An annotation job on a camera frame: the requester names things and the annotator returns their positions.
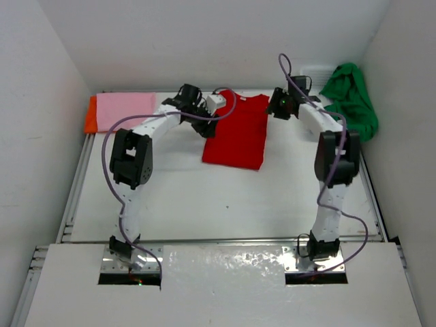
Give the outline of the red t shirt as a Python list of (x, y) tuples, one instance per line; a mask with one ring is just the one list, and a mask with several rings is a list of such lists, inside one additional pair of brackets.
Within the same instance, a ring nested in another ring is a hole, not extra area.
[(226, 106), (217, 114), (232, 114), (217, 122), (215, 137), (208, 138), (204, 145), (202, 161), (258, 171), (264, 161), (269, 96), (244, 97), (229, 90), (219, 94), (226, 99)]

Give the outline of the pink t shirt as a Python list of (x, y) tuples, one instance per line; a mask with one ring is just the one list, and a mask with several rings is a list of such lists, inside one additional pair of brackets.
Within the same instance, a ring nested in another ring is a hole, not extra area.
[(152, 114), (157, 94), (141, 92), (98, 93), (96, 123), (98, 132), (107, 132), (117, 121), (127, 116)]

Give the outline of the green t shirt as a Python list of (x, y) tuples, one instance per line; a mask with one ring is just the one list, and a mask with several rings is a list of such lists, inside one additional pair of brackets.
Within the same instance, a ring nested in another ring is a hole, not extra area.
[(364, 75), (356, 64), (337, 66), (320, 94), (331, 101), (326, 109), (343, 115), (348, 128), (359, 133), (361, 142), (368, 142), (375, 136), (379, 122)]

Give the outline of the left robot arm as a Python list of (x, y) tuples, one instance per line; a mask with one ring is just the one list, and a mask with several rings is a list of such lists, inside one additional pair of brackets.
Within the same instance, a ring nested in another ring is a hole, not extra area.
[(213, 92), (203, 98), (198, 87), (184, 84), (174, 97), (161, 102), (156, 111), (146, 114), (143, 122), (120, 128), (114, 135), (109, 168), (110, 189), (121, 203), (109, 249), (124, 261), (134, 260), (134, 244), (140, 239), (140, 194), (153, 172), (153, 147), (171, 129), (188, 122), (203, 138), (215, 136), (218, 109), (226, 105), (225, 97)]

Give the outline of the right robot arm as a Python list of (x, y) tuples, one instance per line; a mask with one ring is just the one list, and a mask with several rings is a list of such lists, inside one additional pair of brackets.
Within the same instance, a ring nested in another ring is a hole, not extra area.
[(305, 257), (310, 260), (334, 257), (339, 252), (345, 193), (360, 169), (360, 137), (336, 121), (314, 97), (303, 97), (298, 91), (275, 88), (266, 112), (282, 120), (294, 116), (318, 137), (314, 171), (320, 194)]

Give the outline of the orange t shirt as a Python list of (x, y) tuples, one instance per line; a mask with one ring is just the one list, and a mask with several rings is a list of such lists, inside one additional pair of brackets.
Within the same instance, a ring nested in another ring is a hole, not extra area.
[(84, 133), (95, 134), (97, 132), (97, 96), (93, 95), (89, 99), (89, 106), (84, 120)]

